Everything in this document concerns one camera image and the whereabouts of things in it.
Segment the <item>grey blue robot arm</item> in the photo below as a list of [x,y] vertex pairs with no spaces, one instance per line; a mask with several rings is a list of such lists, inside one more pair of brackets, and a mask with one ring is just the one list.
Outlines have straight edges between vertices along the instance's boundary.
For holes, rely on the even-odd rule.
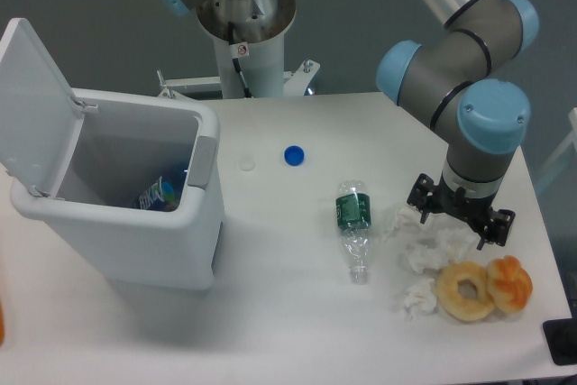
[[[285,96],[284,35],[295,0],[163,0],[194,12],[212,37],[227,98]],[[439,180],[420,175],[408,203],[422,216],[465,222],[481,244],[504,245],[515,215],[492,202],[531,114],[525,93],[491,77],[536,38],[527,0],[424,0],[447,31],[432,47],[401,41],[384,55],[376,85],[395,105],[447,143]]]

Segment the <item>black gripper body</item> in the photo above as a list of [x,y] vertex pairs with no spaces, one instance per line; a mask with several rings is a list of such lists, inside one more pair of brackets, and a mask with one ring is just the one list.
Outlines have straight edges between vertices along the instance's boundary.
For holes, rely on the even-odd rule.
[[467,197],[462,192],[452,191],[444,179],[440,179],[433,194],[426,198],[425,214],[447,214],[465,222],[475,233],[485,234],[492,227],[494,197],[495,194],[482,198]]

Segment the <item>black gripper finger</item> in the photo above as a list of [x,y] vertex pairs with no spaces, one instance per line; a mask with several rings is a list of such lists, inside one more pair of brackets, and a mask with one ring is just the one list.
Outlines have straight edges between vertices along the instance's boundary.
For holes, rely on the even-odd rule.
[[424,224],[430,214],[436,210],[436,185],[425,173],[421,173],[409,192],[407,204],[420,214],[420,223]]
[[516,213],[512,210],[494,210],[490,207],[475,220],[475,232],[480,237],[476,249],[481,251],[487,244],[504,247],[515,218]]

